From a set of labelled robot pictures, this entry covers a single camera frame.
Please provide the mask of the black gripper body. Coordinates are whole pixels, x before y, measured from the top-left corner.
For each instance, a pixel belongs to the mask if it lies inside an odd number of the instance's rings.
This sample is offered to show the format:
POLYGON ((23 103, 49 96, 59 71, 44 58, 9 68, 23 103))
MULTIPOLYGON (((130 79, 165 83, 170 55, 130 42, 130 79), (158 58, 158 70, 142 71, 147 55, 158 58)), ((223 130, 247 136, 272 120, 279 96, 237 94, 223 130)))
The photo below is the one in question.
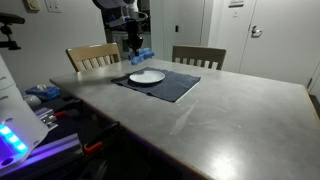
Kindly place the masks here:
POLYGON ((143 38, 139 35, 140 24, 134 20, 130 19, 126 23, 126 32, 128 34, 127 44, 132 50, 137 50, 141 47, 143 38))

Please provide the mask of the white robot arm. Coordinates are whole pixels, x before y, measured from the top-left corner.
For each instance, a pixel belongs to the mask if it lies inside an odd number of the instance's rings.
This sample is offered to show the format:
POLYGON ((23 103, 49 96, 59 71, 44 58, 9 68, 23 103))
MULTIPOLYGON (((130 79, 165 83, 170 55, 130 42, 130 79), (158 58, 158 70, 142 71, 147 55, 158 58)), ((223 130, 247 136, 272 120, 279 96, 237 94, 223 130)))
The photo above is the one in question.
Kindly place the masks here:
MULTIPOLYGON (((139 10, 136 0, 93 0, 100 9, 111 13, 109 25, 125 25, 132 49, 129 60, 137 65, 144 60, 139 36, 139 10)), ((23 99, 0 56, 0 173, 4 174, 26 161, 49 132, 48 126, 23 99)))

